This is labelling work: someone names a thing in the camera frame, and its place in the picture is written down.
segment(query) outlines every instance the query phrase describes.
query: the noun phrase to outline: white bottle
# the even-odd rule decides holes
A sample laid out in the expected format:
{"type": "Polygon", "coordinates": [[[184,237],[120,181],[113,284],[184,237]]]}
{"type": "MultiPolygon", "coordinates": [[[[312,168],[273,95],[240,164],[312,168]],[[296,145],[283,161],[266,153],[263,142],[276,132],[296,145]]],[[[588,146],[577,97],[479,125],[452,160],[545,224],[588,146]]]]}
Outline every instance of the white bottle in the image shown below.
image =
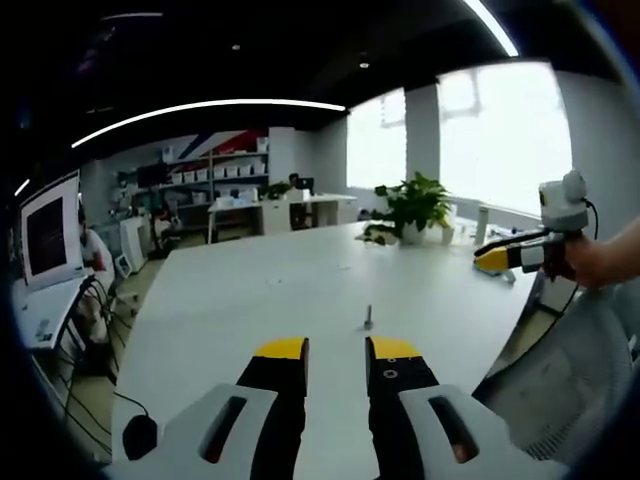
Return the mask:
{"type": "Polygon", "coordinates": [[[478,209],[478,225],[476,227],[476,239],[474,245],[484,245],[484,238],[487,235],[487,224],[489,223],[489,209],[485,205],[480,205],[478,209]]]}

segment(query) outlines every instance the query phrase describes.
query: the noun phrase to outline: black ceiling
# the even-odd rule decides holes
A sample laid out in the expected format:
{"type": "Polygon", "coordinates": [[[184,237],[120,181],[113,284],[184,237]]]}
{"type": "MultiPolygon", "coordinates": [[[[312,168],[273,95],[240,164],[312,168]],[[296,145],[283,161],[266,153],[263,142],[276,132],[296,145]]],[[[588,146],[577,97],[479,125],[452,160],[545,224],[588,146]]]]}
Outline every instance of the black ceiling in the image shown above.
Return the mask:
{"type": "MultiPolygon", "coordinates": [[[[39,6],[37,19],[26,6],[15,54],[12,138],[29,161],[17,177],[43,160],[38,168],[54,172],[163,138],[268,125],[316,129],[339,115],[298,107],[205,108],[69,148],[106,125],[163,107],[224,98],[352,107],[393,88],[431,83],[440,73],[505,59],[460,0],[219,3],[109,2],[66,11],[56,4],[44,12],[39,6]],[[126,12],[163,15],[101,20],[126,12]],[[363,58],[370,68],[359,67],[363,58]]],[[[615,78],[573,13],[557,2],[484,3],[523,57],[615,78]]]]}

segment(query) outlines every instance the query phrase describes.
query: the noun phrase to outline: white flower pot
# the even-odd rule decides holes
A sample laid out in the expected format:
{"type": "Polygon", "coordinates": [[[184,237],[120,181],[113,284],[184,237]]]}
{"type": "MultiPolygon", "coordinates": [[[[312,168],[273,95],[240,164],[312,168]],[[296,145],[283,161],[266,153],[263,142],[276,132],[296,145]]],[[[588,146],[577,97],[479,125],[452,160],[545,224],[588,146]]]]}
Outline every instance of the white flower pot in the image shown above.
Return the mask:
{"type": "Polygon", "coordinates": [[[400,243],[402,245],[422,245],[424,243],[425,236],[427,235],[428,227],[419,232],[415,222],[409,223],[402,228],[402,239],[400,243]]]}

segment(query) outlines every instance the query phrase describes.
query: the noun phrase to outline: green plant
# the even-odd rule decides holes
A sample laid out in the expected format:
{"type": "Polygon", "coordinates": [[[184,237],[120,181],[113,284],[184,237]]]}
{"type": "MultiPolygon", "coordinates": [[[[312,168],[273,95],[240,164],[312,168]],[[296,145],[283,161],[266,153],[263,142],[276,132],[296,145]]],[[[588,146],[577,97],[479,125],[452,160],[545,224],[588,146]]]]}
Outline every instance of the green plant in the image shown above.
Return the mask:
{"type": "Polygon", "coordinates": [[[272,183],[258,188],[258,196],[260,199],[279,200],[289,190],[291,190],[291,185],[287,182],[272,183]]]}
{"type": "Polygon", "coordinates": [[[380,185],[375,188],[375,194],[386,198],[389,210],[386,213],[374,210],[371,218],[387,223],[369,225],[364,232],[366,241],[384,245],[382,232],[402,238],[405,225],[414,222],[419,232],[435,224],[448,226],[447,212],[451,207],[446,197],[447,190],[438,180],[426,178],[420,172],[416,172],[413,180],[395,187],[380,185]]]}

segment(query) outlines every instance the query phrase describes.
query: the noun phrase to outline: floor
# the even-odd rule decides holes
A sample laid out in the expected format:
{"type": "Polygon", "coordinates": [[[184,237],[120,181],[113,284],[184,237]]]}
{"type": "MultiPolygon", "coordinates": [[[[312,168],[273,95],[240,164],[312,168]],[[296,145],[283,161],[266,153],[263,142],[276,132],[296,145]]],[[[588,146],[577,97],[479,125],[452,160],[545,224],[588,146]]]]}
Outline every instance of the floor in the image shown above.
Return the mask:
{"type": "MultiPolygon", "coordinates": [[[[243,232],[228,232],[222,240],[226,237],[231,239],[238,236],[244,236],[243,232]]],[[[204,238],[199,235],[184,239],[178,248],[189,248],[202,244],[204,244],[204,238]]],[[[147,262],[140,272],[124,281],[120,287],[120,292],[137,292],[137,306],[140,307],[163,263],[164,260],[147,262]]],[[[131,317],[130,312],[123,309],[120,309],[119,312],[129,325],[135,322],[135,318],[131,317]]],[[[529,318],[523,318],[488,375],[495,374],[517,360],[544,334],[553,323],[553,320],[554,318],[551,315],[541,311],[535,312],[529,318]]],[[[115,343],[116,359],[119,360],[124,350],[123,344],[127,342],[129,329],[116,321],[111,324],[110,332],[115,343]]],[[[86,406],[95,416],[95,419],[108,431],[111,427],[113,386],[106,378],[77,376],[73,381],[71,393],[74,398],[69,398],[67,405],[69,416],[66,419],[66,424],[80,445],[95,460],[108,463],[110,454],[71,421],[70,416],[75,417],[98,441],[109,448],[111,446],[110,435],[92,421],[90,415],[82,408],[81,404],[86,406]]]]}

